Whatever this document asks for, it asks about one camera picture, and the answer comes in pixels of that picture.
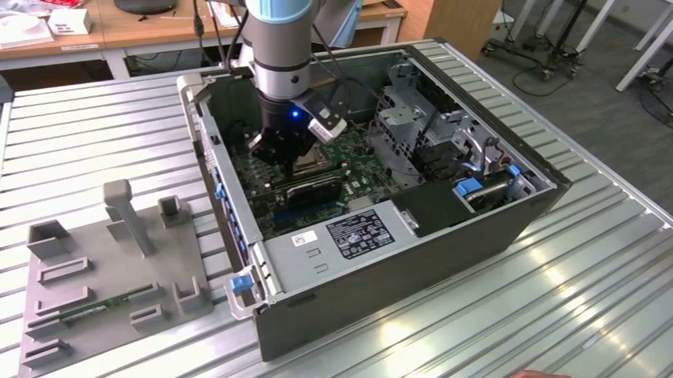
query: hand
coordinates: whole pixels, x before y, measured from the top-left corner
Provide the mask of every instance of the hand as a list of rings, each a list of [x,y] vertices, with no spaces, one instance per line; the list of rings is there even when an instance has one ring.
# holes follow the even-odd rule
[[[570,378],[570,376],[558,376],[555,374],[546,374],[535,370],[522,370],[511,376],[511,378]]]

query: small circuit board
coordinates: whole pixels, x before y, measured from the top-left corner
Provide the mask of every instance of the small circuit board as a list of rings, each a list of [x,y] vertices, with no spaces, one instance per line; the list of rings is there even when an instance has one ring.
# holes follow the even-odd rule
[[[400,190],[361,130],[351,128],[331,144],[316,142],[293,164],[291,177],[244,151],[232,157],[265,239],[355,211],[353,206],[377,203]]]

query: warning label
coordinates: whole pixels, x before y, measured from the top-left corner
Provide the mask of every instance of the warning label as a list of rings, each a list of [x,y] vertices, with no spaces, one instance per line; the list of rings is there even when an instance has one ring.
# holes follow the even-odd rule
[[[327,224],[327,231],[348,260],[395,241],[373,210]]]

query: aluminum workbench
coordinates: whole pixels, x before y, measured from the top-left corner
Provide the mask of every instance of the aluminum workbench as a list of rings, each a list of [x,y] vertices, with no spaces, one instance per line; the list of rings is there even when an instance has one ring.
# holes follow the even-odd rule
[[[17,94],[2,109],[0,378],[17,373],[26,225],[102,220],[98,185],[133,206],[170,194],[194,212],[215,311],[49,376],[594,376],[673,373],[670,216],[447,45],[416,43],[575,183],[496,257],[343,331],[263,363],[225,303],[229,272],[176,94],[176,75]]]

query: open computer chassis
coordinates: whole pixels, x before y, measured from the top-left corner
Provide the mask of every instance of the open computer chassis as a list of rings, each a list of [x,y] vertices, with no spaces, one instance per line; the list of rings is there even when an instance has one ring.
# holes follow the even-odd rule
[[[264,361],[502,252],[570,188],[440,60],[411,46],[336,55],[352,85],[319,91],[348,107],[348,131],[289,178],[244,147],[259,125],[249,77],[180,78],[235,270],[231,311],[253,318]],[[333,69],[313,62],[311,77]]]

